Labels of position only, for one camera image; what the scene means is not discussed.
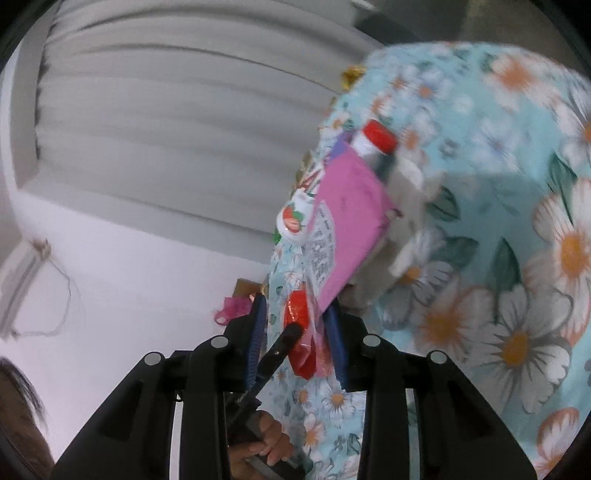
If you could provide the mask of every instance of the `floral fabric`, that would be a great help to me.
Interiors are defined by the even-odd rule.
[[[400,139],[397,157],[444,180],[392,266],[400,279],[364,320],[404,351],[446,351],[543,478],[591,410],[591,84],[490,44],[393,46],[365,66],[321,124],[313,161],[322,165],[344,129],[378,118]],[[270,342],[302,280],[301,248],[281,240]],[[310,479],[356,477],[364,394],[343,392],[334,375],[305,381],[285,363],[263,400]]]

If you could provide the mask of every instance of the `finger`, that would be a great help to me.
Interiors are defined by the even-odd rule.
[[[258,414],[259,429],[261,430],[261,434],[264,435],[265,432],[275,424],[275,419],[270,413],[267,413],[264,410],[259,410]]]
[[[249,465],[245,460],[231,463],[230,469],[232,478],[235,480],[265,480],[259,472],[255,470],[252,465]]]
[[[266,432],[263,433],[262,441],[267,445],[261,455],[266,455],[281,439],[282,427],[281,423],[276,421]]]
[[[228,447],[228,457],[230,462],[237,462],[239,460],[244,460],[245,458],[258,455],[266,447],[267,445],[263,442],[240,443],[238,445]]]
[[[284,433],[281,435],[279,441],[269,452],[267,457],[267,465],[273,466],[281,459],[288,459],[293,455],[293,445],[290,443],[290,438]]]

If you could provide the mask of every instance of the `white daisy print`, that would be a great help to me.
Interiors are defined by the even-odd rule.
[[[571,167],[591,160],[591,90],[580,86],[570,91],[570,103],[555,108],[556,122],[565,139],[560,153]]]
[[[427,157],[423,147],[439,133],[439,125],[434,122],[426,108],[420,108],[400,134],[400,144],[396,151],[398,159],[410,160],[419,167],[424,167]]]
[[[468,95],[460,95],[453,101],[453,109],[461,115],[468,115],[474,108],[474,100]]]
[[[485,77],[495,94],[495,100],[510,112],[519,110],[519,100],[525,96],[536,105],[550,107],[560,99],[556,87],[543,82],[541,64],[519,54],[505,54],[491,64],[492,72]]]
[[[535,413],[560,386],[570,349],[555,334],[572,309],[572,299],[557,290],[532,297],[519,284],[501,293],[499,323],[482,328],[469,361],[471,367],[492,367],[477,386],[497,412],[518,392],[524,410]]]
[[[558,464],[580,428],[580,413],[568,407],[549,415],[538,431],[538,455],[534,467],[541,480]]]
[[[590,179],[574,184],[570,204],[570,218],[556,194],[545,197],[535,208],[534,230],[549,247],[527,262],[524,283],[535,294],[554,286],[573,299],[573,313],[560,335],[574,346],[587,329],[591,309]]]
[[[341,478],[343,478],[343,480],[348,480],[349,478],[357,478],[357,474],[359,472],[360,459],[361,455],[351,455],[345,460],[345,465],[341,473]]]
[[[472,161],[479,171],[488,173],[518,172],[519,163],[515,151],[522,140],[519,129],[512,122],[493,123],[485,118],[472,138],[475,146]]]
[[[310,413],[304,419],[304,428],[306,429],[306,436],[304,438],[303,450],[306,455],[309,455],[313,462],[323,460],[322,454],[318,451],[318,446],[326,436],[326,429],[324,423],[316,418],[316,415]]]
[[[277,370],[277,373],[275,374],[275,377],[276,377],[277,382],[279,383],[279,386],[281,387],[281,389],[284,391],[287,391],[287,388],[288,388],[287,368],[286,367],[279,368]]]
[[[457,41],[441,41],[433,44],[431,53],[440,59],[446,59],[456,53],[468,52],[472,48],[470,43]]]
[[[312,474],[313,480],[337,480],[339,477],[333,470],[335,463],[329,459],[328,462],[316,462]]]
[[[428,307],[423,307],[414,332],[414,349],[425,354],[442,350],[461,364],[466,360],[480,326],[492,321],[494,299],[482,287],[462,289],[455,275]]]
[[[379,92],[374,99],[367,111],[362,115],[363,122],[366,123],[370,119],[379,119],[390,115],[394,108],[394,98],[392,92],[387,89]]]
[[[384,328],[399,330],[417,315],[418,305],[429,306],[440,288],[450,279],[453,268],[442,261],[430,261],[431,255],[446,244],[439,228],[425,228],[407,243],[389,269],[398,281],[388,295]]]
[[[323,380],[318,393],[333,426],[339,427],[344,419],[365,410],[365,393],[347,393],[336,382]]]
[[[401,98],[409,98],[418,82],[420,70],[416,65],[400,65],[392,75],[391,91]]]
[[[310,397],[311,393],[308,385],[306,385],[303,388],[294,390],[292,392],[292,398],[294,403],[296,405],[301,406],[302,409],[306,412],[310,411],[310,409],[312,408],[312,402]]]
[[[453,90],[453,81],[445,72],[437,67],[430,67],[422,71],[415,85],[416,95],[422,102],[445,100]]]
[[[319,127],[321,141],[334,141],[343,132],[345,122],[350,120],[349,112],[339,111],[327,118]]]

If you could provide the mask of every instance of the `plastic bottle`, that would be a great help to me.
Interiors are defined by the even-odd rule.
[[[392,157],[397,145],[396,135],[374,119],[369,120],[351,140],[351,147],[374,172],[382,168],[385,157]]]

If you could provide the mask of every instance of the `pink paper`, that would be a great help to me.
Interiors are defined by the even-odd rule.
[[[393,209],[374,172],[347,146],[326,169],[308,224],[306,270],[320,313],[383,237]]]

